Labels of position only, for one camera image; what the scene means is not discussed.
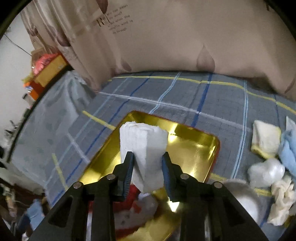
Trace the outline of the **white tissue pack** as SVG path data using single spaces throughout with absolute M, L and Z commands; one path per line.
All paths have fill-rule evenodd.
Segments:
M 164 185 L 162 156 L 168 145 L 168 132 L 159 126 L 128 121 L 119 129 L 120 157 L 134 154 L 132 184 L 142 193 L 152 193 Z

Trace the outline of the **light blue fluffy towel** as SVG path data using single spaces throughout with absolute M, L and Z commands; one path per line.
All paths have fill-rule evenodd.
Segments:
M 280 148 L 278 151 L 280 161 L 289 171 L 294 180 L 296 177 L 295 143 L 295 130 L 285 131 L 281 134 Z

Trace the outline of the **red and white sock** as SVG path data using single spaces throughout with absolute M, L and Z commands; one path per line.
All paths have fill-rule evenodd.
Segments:
M 154 218 L 159 203 L 149 193 L 141 193 L 135 185 L 130 185 L 124 202 L 114 202 L 115 237 L 127 237 Z

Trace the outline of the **gold rectangular metal tin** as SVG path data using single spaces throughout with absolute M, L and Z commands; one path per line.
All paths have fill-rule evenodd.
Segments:
M 162 118 L 160 116 L 131 111 L 109 129 L 112 133 L 101 148 L 97 150 L 80 181 L 89 184 L 111 173 L 120 163 L 119 128 L 127 121 L 159 126 L 169 134 L 167 152 L 172 163 L 178 164 L 184 173 L 200 182 L 207 182 L 220 150 L 220 141 L 214 135 L 202 132 Z M 168 240 L 181 224 L 182 204 L 170 202 L 165 190 L 153 192 L 159 202 L 156 216 L 136 232 L 123 237 L 123 240 Z

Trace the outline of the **silver metal bowl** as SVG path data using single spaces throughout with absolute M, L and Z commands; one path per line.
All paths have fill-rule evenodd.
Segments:
M 249 184 L 242 180 L 215 181 L 213 184 L 215 186 L 221 186 L 223 184 L 253 218 L 256 224 L 260 224 L 263 218 L 263 204 L 259 195 Z

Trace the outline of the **translucent plastic cover sheet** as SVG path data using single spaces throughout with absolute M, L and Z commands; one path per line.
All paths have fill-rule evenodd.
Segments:
M 8 161 L 33 182 L 45 186 L 52 153 L 95 93 L 74 70 L 34 105 L 11 146 Z

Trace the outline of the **white balled sock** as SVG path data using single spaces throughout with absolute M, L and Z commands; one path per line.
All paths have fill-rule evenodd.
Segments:
M 281 180 L 285 174 L 285 167 L 278 159 L 270 158 L 262 163 L 253 164 L 247 173 L 251 187 L 264 188 Z

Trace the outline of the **grey plaid bed sheet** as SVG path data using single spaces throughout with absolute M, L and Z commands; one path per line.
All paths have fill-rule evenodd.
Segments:
M 45 186 L 54 205 L 65 188 L 78 180 L 91 159 L 131 111 L 142 111 L 215 135 L 221 149 L 211 180 L 247 179 L 261 161 L 250 150 L 255 120 L 285 130 L 295 119 L 295 102 L 255 87 L 247 80 L 197 72 L 144 72 L 121 75 L 81 111 L 52 153 Z

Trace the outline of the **white yellow-trimmed folded cloth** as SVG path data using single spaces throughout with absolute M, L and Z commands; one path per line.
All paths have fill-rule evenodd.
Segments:
M 280 147 L 281 129 L 269 123 L 255 120 L 251 151 L 264 159 L 275 158 Z

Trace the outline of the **cream scrunched cloth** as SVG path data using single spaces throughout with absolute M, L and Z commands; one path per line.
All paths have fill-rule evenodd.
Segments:
M 267 223 L 274 226 L 283 225 L 290 216 L 290 208 L 295 203 L 295 190 L 292 178 L 286 174 L 271 186 L 274 203 L 270 208 Z

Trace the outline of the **red and yellow box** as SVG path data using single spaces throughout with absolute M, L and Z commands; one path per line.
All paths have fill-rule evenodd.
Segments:
M 56 77 L 62 70 L 68 66 L 65 58 L 58 53 L 58 56 L 50 62 L 38 75 L 34 75 L 32 70 L 27 83 L 24 84 L 33 100 L 37 100 L 44 92 L 45 87 Z

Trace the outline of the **red plastic bag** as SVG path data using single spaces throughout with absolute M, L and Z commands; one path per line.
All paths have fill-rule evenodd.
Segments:
M 33 63 L 32 63 L 32 72 L 33 72 L 33 74 L 38 75 L 57 56 L 58 56 L 58 53 L 43 54 L 39 59 L 33 61 Z

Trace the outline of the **beige leaf-print curtain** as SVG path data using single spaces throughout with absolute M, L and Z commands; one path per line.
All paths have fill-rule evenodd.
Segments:
M 32 1 L 35 48 L 59 51 L 98 91 L 121 73 L 206 71 L 295 99 L 295 39 L 263 1 Z

